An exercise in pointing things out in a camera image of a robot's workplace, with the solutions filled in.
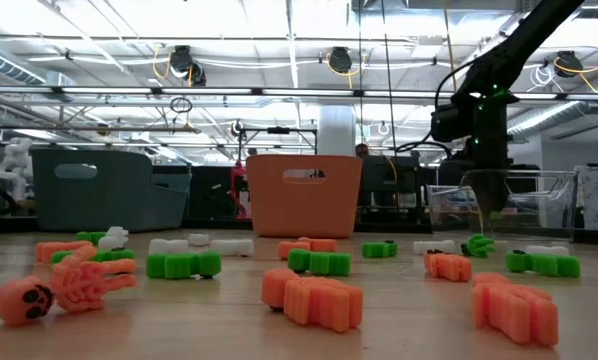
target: white cylinder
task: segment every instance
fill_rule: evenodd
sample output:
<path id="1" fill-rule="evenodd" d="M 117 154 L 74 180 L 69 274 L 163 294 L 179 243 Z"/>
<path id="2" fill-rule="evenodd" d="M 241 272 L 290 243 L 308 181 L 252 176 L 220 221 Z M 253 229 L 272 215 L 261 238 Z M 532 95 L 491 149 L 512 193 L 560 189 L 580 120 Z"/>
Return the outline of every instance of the white cylinder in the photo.
<path id="1" fill-rule="evenodd" d="M 317 154 L 355 156 L 355 113 L 352 106 L 322 106 Z"/>

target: green toy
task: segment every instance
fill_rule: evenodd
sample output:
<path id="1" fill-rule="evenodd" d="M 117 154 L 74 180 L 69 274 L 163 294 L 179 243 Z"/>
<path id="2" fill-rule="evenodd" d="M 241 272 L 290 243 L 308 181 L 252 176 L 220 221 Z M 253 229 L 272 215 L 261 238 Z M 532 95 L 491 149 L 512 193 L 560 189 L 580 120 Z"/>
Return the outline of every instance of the green toy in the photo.
<path id="1" fill-rule="evenodd" d="M 50 257 L 50 264 L 56 264 L 63 260 L 66 256 L 72 254 L 74 251 L 57 251 Z M 134 259 L 134 251 L 126 248 L 114 249 L 114 250 L 97 250 L 97 254 L 88 261 L 103 262 L 113 261 L 120 259 Z"/>
<path id="2" fill-rule="evenodd" d="M 491 246 L 494 243 L 494 240 L 482 234 L 473 235 L 467 243 L 461 244 L 461 252 L 466 256 L 485 259 L 488 257 L 489 252 L 495 252 L 495 247 Z"/>
<path id="3" fill-rule="evenodd" d="M 288 255 L 288 267 L 296 273 L 309 270 L 313 275 L 348 276 L 350 254 L 292 249 Z"/>
<path id="4" fill-rule="evenodd" d="M 152 254 L 146 259 L 146 276 L 150 279 L 189 279 L 200 275 L 212 279 L 221 272 L 221 255 L 215 251 L 200 254 Z"/>
<path id="5" fill-rule="evenodd" d="M 512 272 L 534 271 L 545 276 L 581 276 L 579 259 L 574 256 L 526 254 L 513 250 L 506 254 L 506 267 Z"/>
<path id="6" fill-rule="evenodd" d="M 97 246 L 99 245 L 99 239 L 106 236 L 105 231 L 98 231 L 98 232 L 85 232 L 81 231 L 77 233 L 77 240 L 87 240 L 92 243 L 92 245 Z"/>
<path id="7" fill-rule="evenodd" d="M 397 255 L 397 244 L 386 240 L 382 243 L 365 243 L 361 245 L 361 256 L 365 258 L 386 258 Z"/>

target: white robot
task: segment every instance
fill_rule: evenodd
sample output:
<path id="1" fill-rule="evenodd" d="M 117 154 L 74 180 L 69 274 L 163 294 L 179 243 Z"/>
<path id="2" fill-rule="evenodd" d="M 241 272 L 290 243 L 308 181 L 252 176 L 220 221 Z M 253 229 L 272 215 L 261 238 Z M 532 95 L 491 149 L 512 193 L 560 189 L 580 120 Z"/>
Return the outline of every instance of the white robot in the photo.
<path id="1" fill-rule="evenodd" d="M 8 193 L 15 201 L 26 199 L 27 179 L 32 179 L 32 158 L 28 154 L 32 140 L 12 138 L 0 164 L 0 178 L 8 180 Z"/>

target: gray bin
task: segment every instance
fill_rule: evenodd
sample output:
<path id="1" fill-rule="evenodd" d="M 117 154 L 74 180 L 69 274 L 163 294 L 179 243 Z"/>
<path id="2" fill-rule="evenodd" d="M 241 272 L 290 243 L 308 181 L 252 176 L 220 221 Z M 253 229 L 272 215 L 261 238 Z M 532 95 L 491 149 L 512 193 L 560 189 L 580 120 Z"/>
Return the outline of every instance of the gray bin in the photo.
<path id="1" fill-rule="evenodd" d="M 37 220 L 45 231 L 178 228 L 187 191 L 158 187 L 148 157 L 122 151 L 33 150 Z"/>

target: orange foam piece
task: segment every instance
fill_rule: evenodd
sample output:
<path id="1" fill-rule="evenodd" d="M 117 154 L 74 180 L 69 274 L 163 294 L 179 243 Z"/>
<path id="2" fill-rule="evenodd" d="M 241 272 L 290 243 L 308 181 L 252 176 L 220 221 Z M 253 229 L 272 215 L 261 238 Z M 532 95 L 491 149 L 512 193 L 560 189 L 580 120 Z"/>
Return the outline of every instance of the orange foam piece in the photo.
<path id="1" fill-rule="evenodd" d="M 426 271 L 435 278 L 466 282 L 472 276 L 472 264 L 463 256 L 426 254 L 423 260 Z"/>
<path id="2" fill-rule="evenodd" d="M 510 280 L 498 273 L 479 273 L 472 277 L 472 286 L 488 283 L 510 284 Z"/>
<path id="3" fill-rule="evenodd" d="M 36 276 L 0 286 L 0 318 L 6 325 L 19 326 L 43 317 L 53 303 L 48 284 Z"/>
<path id="4" fill-rule="evenodd" d="M 101 299 L 108 291 L 135 286 L 134 275 L 113 277 L 106 275 L 134 272 L 134 259 L 92 262 L 87 261 L 97 254 L 92 246 L 82 246 L 74 253 L 55 264 L 50 275 L 50 288 L 55 293 L 57 304 L 68 312 L 101 309 Z"/>
<path id="5" fill-rule="evenodd" d="M 286 282 L 299 278 L 299 275 L 288 268 L 268 270 L 263 274 L 261 284 L 261 301 L 273 309 L 283 308 Z"/>
<path id="6" fill-rule="evenodd" d="M 82 246 L 92 246 L 90 241 L 71 241 L 71 242 L 41 242 L 35 246 L 35 260 L 38 262 L 50 264 L 52 254 L 58 251 L 77 250 Z"/>
<path id="7" fill-rule="evenodd" d="M 283 311 L 297 324 L 346 332 L 361 324 L 363 290 L 326 278 L 288 280 Z"/>
<path id="8" fill-rule="evenodd" d="M 310 251 L 337 252 L 337 241 L 334 239 L 310 239 L 300 237 L 299 242 L 310 243 Z"/>
<path id="9" fill-rule="evenodd" d="M 297 242 L 290 242 L 290 241 L 282 241 L 279 243 L 277 247 L 277 251 L 279 253 L 279 258 L 281 260 L 287 260 L 288 255 L 290 254 L 290 250 L 292 249 L 304 249 L 310 251 L 310 243 L 304 241 L 297 241 Z"/>
<path id="10" fill-rule="evenodd" d="M 471 297 L 477 327 L 490 325 L 517 344 L 559 343 L 557 306 L 549 294 L 529 286 L 491 282 L 475 285 Z"/>

